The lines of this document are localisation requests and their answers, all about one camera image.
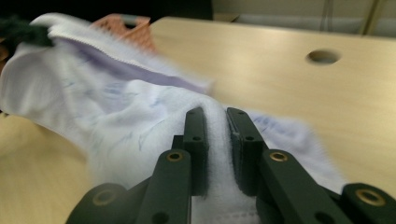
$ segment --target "screw hole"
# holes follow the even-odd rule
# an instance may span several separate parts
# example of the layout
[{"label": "screw hole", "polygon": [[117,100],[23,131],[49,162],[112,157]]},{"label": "screw hole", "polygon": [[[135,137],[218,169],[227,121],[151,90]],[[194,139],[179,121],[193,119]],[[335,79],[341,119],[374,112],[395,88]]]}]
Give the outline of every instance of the screw hole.
[{"label": "screw hole", "polygon": [[97,193],[92,202],[96,206],[104,206],[112,203],[117,198],[117,193],[112,189],[104,189]]},{"label": "screw hole", "polygon": [[154,224],[164,224],[167,223],[168,220],[169,220],[169,216],[163,212],[156,213],[154,214],[154,216],[152,216],[152,223]]},{"label": "screw hole", "polygon": [[327,215],[326,213],[317,212],[315,213],[315,218],[322,224],[334,224],[334,219]]},{"label": "screw hole", "polygon": [[381,195],[370,189],[358,189],[356,195],[365,203],[373,206],[383,206],[386,203]]},{"label": "screw hole", "polygon": [[166,159],[169,161],[181,161],[181,159],[183,159],[183,155],[179,152],[171,152],[166,156]]},{"label": "screw hole", "polygon": [[288,157],[280,152],[273,152],[270,154],[271,159],[273,159],[274,161],[286,161],[288,159]]}]

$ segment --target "wooden table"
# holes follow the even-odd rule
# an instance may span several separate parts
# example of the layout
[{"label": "wooden table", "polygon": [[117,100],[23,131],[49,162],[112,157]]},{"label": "wooden table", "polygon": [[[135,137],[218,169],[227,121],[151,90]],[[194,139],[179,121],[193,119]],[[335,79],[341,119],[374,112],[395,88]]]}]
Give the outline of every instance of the wooden table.
[{"label": "wooden table", "polygon": [[[162,19],[161,55],[212,77],[224,104],[302,119],[350,182],[396,197],[396,41]],[[336,63],[306,56],[327,49]],[[64,223],[90,188],[85,158],[26,119],[0,119],[0,223]]]}]

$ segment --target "round hole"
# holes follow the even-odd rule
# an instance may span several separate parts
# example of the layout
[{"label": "round hole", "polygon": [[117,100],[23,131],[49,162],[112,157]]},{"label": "round hole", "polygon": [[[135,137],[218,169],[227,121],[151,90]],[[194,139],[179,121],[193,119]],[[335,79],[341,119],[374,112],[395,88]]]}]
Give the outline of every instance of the round hole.
[{"label": "round hole", "polygon": [[326,213],[317,212],[315,213],[315,218],[322,224],[334,224],[334,219],[327,215]]},{"label": "round hole", "polygon": [[288,156],[281,152],[273,152],[270,154],[270,158],[274,161],[286,161],[288,159]]},{"label": "round hole", "polygon": [[152,216],[152,223],[154,224],[164,224],[167,223],[168,220],[169,220],[169,216],[163,212],[156,213],[154,214],[154,216]]},{"label": "round hole", "polygon": [[318,49],[310,52],[306,58],[316,64],[332,64],[340,60],[338,54],[330,50]]},{"label": "round hole", "polygon": [[93,197],[92,202],[96,206],[104,206],[112,203],[116,198],[117,193],[114,190],[104,189]]},{"label": "round hole", "polygon": [[166,156],[166,159],[169,161],[181,161],[181,159],[183,159],[183,155],[179,152],[171,152]]},{"label": "round hole", "polygon": [[370,189],[358,189],[356,195],[363,202],[373,206],[383,206],[386,203],[381,195]]}]

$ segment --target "white cloth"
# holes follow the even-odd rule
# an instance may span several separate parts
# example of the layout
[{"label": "white cloth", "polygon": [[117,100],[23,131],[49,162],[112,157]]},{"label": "white cloth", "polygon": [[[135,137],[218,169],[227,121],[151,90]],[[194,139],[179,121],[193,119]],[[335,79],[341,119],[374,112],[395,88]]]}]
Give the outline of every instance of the white cloth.
[{"label": "white cloth", "polygon": [[[192,199],[192,223],[259,223],[255,200],[233,179],[223,106],[202,93],[211,81],[181,72],[159,56],[115,41],[86,21],[61,14],[33,21],[50,27],[55,47],[21,44],[0,77],[0,108],[26,117],[80,146],[95,184],[130,188],[152,174],[185,113],[205,112],[209,190]],[[249,111],[272,148],[291,152],[319,184],[345,183],[309,127]]]}]

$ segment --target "orange basket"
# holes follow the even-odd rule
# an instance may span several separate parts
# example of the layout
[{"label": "orange basket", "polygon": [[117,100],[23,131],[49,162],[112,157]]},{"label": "orange basket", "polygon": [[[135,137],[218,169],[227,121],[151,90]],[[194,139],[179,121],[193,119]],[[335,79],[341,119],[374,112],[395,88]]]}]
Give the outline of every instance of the orange basket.
[{"label": "orange basket", "polygon": [[95,21],[93,26],[108,30],[125,42],[133,42],[141,49],[155,52],[149,29],[149,18],[132,15],[110,14]]}]

